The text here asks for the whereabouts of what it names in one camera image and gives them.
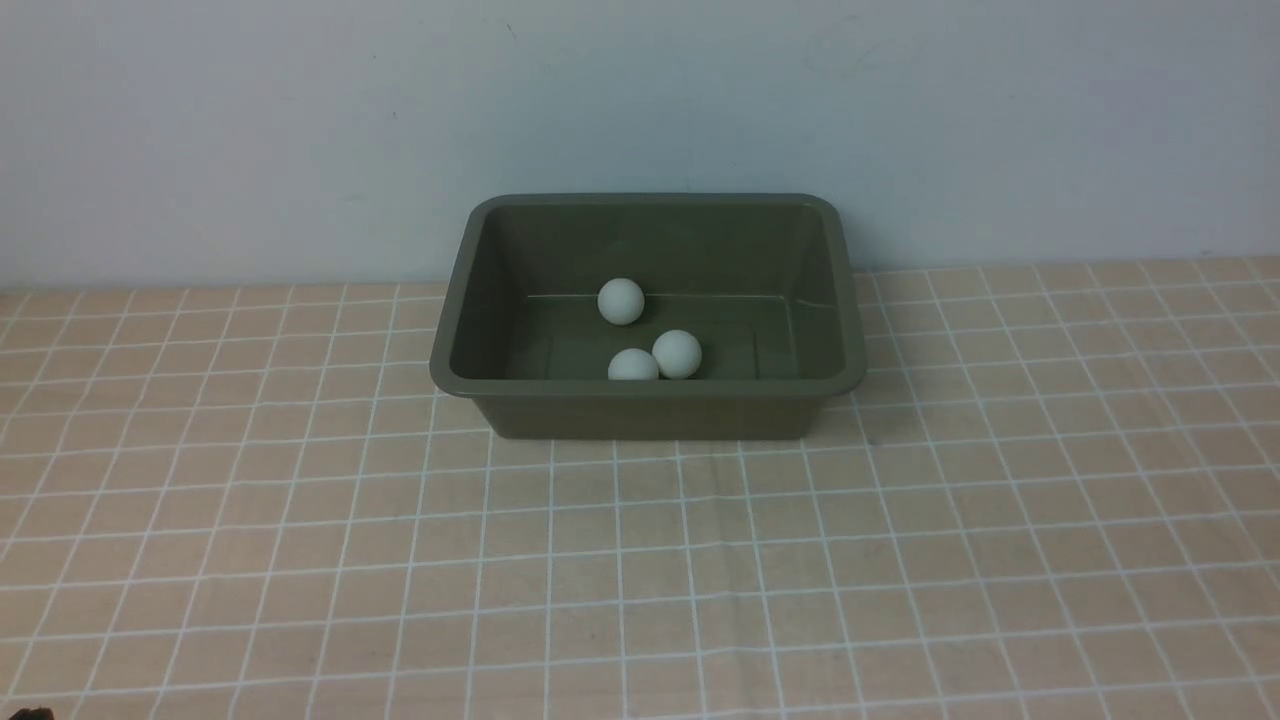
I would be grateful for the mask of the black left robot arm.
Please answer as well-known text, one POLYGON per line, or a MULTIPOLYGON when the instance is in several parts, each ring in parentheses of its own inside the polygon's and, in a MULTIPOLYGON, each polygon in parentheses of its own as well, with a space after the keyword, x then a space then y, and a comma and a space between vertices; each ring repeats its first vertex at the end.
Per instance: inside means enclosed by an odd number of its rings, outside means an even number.
POLYGON ((8 720, 54 720, 55 715, 47 707, 18 708, 8 720))

